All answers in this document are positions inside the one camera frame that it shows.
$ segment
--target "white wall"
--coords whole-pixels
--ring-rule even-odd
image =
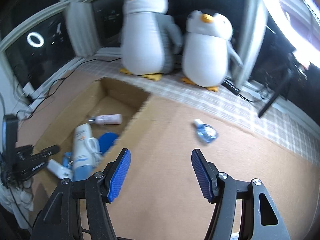
[[[9,79],[7,73],[5,72],[3,66],[0,63],[0,93],[3,96],[4,104],[5,104],[5,111],[6,114],[16,114],[18,110],[24,109],[26,110],[27,107],[21,103],[17,102],[17,100],[13,96],[13,87],[12,87],[12,80]],[[2,106],[0,107],[0,152],[2,152],[2,119],[3,119],[3,110]]]

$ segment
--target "bottle cap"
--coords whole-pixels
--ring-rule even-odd
[[[89,123],[96,123],[96,121],[97,121],[97,118],[95,116],[88,119]]]
[[[204,123],[200,119],[195,119],[193,121],[193,124],[198,128],[200,125],[203,125]]]

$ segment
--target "water bottle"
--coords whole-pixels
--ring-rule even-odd
[[[218,137],[218,133],[212,126],[203,123],[200,119],[195,119],[193,121],[197,128],[197,134],[206,143],[211,143]]]

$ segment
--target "stuffed animal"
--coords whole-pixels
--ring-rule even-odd
[[[228,71],[229,56],[241,67],[232,48],[232,25],[223,15],[193,11],[186,23],[186,44],[182,55],[182,81],[218,91]]]
[[[182,35],[167,10],[168,0],[124,1],[121,72],[159,81],[173,70],[173,54],[181,50]]]

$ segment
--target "checkered tablecloth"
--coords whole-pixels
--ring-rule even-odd
[[[120,73],[119,70],[122,67],[120,60],[114,62],[92,61],[82,64],[78,70],[100,77],[118,79],[150,91],[157,96],[215,114],[259,133],[320,166],[319,140],[289,115],[270,107],[263,118],[259,119],[257,112],[263,102],[251,104],[222,86],[219,87],[219,92],[211,92],[202,87],[187,85],[180,80],[183,77],[181,71],[164,75],[160,81],[154,82],[139,76]]]

